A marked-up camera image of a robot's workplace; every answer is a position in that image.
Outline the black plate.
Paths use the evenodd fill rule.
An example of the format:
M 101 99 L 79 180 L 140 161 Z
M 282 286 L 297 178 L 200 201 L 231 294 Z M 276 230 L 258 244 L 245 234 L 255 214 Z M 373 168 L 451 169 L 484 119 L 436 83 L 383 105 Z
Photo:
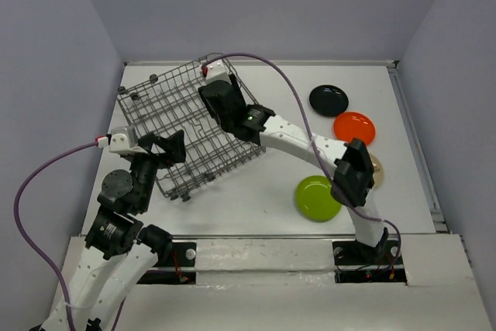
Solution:
M 344 90 L 330 84 L 319 85 L 312 89 L 308 97 L 312 109 L 319 115 L 335 118 L 344 113 L 349 99 Z

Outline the orange plate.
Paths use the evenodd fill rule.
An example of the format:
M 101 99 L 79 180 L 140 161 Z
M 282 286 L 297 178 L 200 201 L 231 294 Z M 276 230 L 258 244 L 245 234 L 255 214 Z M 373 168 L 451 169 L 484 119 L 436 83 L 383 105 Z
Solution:
M 376 128 L 372 120 L 359 112 L 343 112 L 338 115 L 332 130 L 338 140 L 348 143 L 357 138 L 370 145 L 376 137 Z

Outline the lime green plate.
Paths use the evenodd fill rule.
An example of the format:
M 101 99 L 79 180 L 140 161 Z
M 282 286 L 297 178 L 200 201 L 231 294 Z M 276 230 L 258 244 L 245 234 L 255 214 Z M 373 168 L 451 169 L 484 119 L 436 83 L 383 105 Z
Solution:
M 332 197 L 331 190 L 325 176 L 312 175 L 301 180 L 294 197 L 299 212 L 314 222 L 327 222 L 336 217 L 342 206 Z

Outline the cream plate with small marks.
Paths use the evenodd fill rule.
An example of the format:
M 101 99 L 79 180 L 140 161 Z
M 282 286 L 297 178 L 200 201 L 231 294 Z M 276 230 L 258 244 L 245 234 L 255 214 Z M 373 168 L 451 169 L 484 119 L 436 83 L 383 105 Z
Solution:
M 374 167 L 374 174 L 373 174 L 374 186 L 373 186 L 373 189 L 377 190 L 384 183 L 384 179 L 385 179 L 384 167 L 383 167 L 381 161 L 374 154 L 370 153 L 370 159 L 371 159 L 372 165 Z

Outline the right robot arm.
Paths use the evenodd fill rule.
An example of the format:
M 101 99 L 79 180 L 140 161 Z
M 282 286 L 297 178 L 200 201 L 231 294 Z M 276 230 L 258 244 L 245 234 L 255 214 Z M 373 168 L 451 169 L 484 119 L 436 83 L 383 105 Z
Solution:
M 388 229 L 372 194 L 374 167 L 363 141 L 346 143 L 307 133 L 262 105 L 246 104 L 240 90 L 224 80 L 210 82 L 198 93 L 224 132 L 321 168 L 332 179 L 331 196 L 349 210 L 358 257 L 373 263 L 384 255 Z

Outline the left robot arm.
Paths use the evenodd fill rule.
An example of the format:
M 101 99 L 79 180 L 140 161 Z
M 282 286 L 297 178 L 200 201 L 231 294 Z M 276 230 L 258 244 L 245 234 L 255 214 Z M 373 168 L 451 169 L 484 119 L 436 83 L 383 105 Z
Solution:
M 70 281 L 59 280 L 60 301 L 38 330 L 105 329 L 140 278 L 171 258 L 171 234 L 143 225 L 136 216 L 149 208 L 157 172 L 185 161 L 184 131 L 137 136 L 133 127 L 124 126 L 89 145 L 119 155 L 130 168 L 104 177 L 76 270 Z

